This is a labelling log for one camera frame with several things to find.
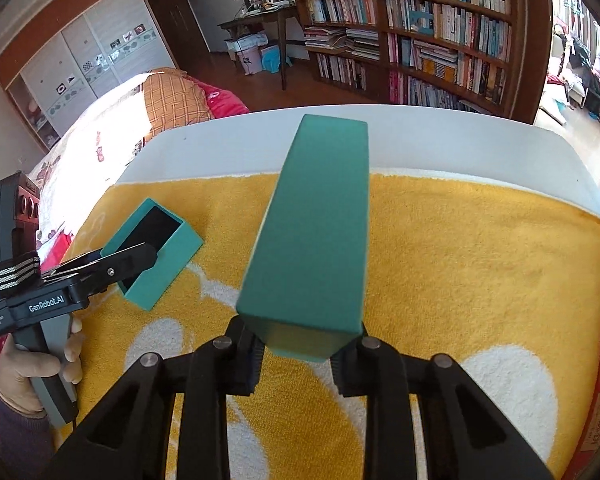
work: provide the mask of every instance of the teal box lid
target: teal box lid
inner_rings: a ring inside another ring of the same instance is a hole
[[[158,249],[155,265],[135,280],[118,282],[118,286],[125,298],[149,311],[202,246],[202,238],[182,218],[147,198],[102,248],[101,254],[109,256],[141,242]]]
[[[368,204],[367,124],[305,115],[236,305],[274,354],[321,361],[362,333]]]

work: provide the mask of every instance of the yellow towel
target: yellow towel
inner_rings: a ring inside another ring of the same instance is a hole
[[[224,331],[275,183],[257,175],[106,192],[67,258],[102,247],[148,196],[205,243],[151,312],[113,287],[80,313],[80,416],[144,352],[189,352]],[[520,190],[373,175],[365,323],[403,353],[451,354],[559,477],[598,368],[600,219]],[[267,353],[256,394],[228,399],[232,478],[361,478],[363,414],[359,399],[334,393],[327,364]]]

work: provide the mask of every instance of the open teal box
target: open teal box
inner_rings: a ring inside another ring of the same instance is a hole
[[[125,298],[151,310],[171,282],[202,246],[202,238],[186,221],[147,198],[102,248],[102,256],[147,242],[157,250],[151,269],[118,282]]]

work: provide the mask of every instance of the person's arm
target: person's arm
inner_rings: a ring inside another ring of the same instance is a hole
[[[0,398],[0,458],[14,480],[37,478],[54,451],[46,416],[21,415]]]
[[[82,379],[81,329],[80,320],[74,319],[64,346],[69,364],[62,375],[73,384]],[[60,371],[56,357],[18,350],[13,337],[7,337],[0,353],[0,457],[14,480],[37,478],[54,454],[51,428],[29,378],[51,377]]]

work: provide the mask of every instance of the metal screw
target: metal screw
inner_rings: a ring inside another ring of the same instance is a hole
[[[380,348],[380,340],[375,337],[365,336],[362,338],[362,346],[369,350],[378,350]]]
[[[145,368],[151,368],[158,364],[159,358],[158,354],[154,354],[153,352],[149,352],[148,354],[144,354],[140,358],[140,364]]]
[[[451,368],[454,363],[453,359],[446,354],[438,354],[433,357],[433,362],[440,368]]]
[[[214,346],[218,350],[224,350],[226,348],[229,348],[229,346],[231,346],[232,343],[233,343],[233,341],[231,341],[231,338],[226,335],[221,335],[220,337],[216,337],[214,339]]]

